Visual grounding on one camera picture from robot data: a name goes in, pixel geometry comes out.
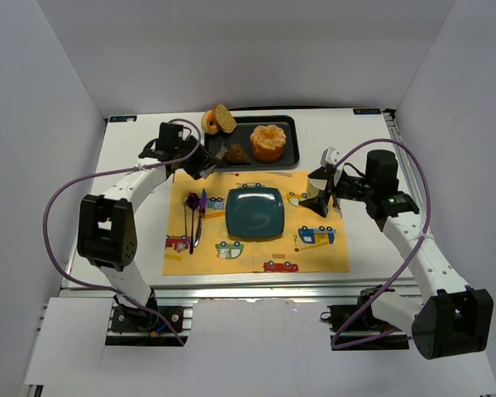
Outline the silver metal tongs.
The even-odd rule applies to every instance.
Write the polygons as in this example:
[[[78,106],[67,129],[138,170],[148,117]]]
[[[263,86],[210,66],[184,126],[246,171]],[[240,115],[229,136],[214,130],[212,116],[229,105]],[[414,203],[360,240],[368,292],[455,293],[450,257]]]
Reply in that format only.
[[[211,157],[208,158],[207,165],[200,172],[200,175],[204,179],[207,179],[208,176],[212,174],[217,167],[222,167],[223,163],[225,162],[223,158],[228,152],[229,152],[229,147],[226,146],[224,143],[222,143],[220,150],[215,155],[212,155]]]

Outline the brown chocolate bread piece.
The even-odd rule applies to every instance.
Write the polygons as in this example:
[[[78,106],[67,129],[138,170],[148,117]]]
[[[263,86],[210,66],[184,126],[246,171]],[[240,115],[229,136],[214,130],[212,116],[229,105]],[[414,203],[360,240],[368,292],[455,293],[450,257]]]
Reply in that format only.
[[[231,144],[227,147],[227,152],[223,159],[229,165],[250,165],[251,161],[249,156],[245,153],[244,149],[239,144]]]

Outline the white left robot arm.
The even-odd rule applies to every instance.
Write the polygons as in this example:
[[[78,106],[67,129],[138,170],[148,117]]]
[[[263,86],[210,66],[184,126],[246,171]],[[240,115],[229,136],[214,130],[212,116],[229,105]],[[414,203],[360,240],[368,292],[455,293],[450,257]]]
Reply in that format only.
[[[192,125],[180,118],[162,122],[158,137],[145,144],[132,170],[104,193],[88,194],[80,203],[77,252],[105,275],[129,308],[153,309],[153,290],[135,262],[136,211],[176,170],[205,179],[220,163],[199,136],[184,134]]]

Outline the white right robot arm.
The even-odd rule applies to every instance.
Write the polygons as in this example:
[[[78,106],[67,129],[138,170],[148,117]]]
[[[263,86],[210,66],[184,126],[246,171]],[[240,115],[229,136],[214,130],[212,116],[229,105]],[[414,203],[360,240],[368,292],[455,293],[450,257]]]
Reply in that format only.
[[[428,360],[482,352],[487,347],[494,301],[460,276],[427,234],[427,222],[412,197],[399,188],[398,161],[392,151],[373,150],[365,172],[348,175],[329,147],[321,165],[308,175],[308,197],[301,206],[327,217],[342,199],[362,202],[379,230],[393,243],[417,283],[422,302],[398,294],[389,279],[365,289],[356,311],[336,330],[341,335],[356,319],[386,333],[404,332]]]

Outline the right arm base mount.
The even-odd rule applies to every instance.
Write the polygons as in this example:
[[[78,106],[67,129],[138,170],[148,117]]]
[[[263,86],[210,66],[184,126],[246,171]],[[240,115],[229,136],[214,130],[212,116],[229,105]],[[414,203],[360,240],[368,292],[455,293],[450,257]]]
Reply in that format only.
[[[355,304],[329,305],[319,319],[329,326],[330,337],[377,292],[380,286],[362,290]],[[375,340],[356,343],[353,346],[343,347],[342,351],[402,351],[409,349],[410,337],[400,331],[393,331],[380,338],[379,335],[393,327],[385,321],[375,319],[372,309],[367,308],[353,323],[338,337],[336,345],[350,344],[360,339],[375,337]]]

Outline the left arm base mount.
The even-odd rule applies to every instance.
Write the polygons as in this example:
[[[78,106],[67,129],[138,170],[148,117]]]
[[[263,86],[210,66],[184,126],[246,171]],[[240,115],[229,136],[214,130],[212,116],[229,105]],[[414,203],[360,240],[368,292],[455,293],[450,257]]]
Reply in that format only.
[[[117,299],[112,302],[112,311],[107,325],[105,345],[109,347],[181,347],[168,324],[186,342],[188,339],[193,309],[184,306],[158,306],[156,310],[165,320],[137,308],[128,308]]]

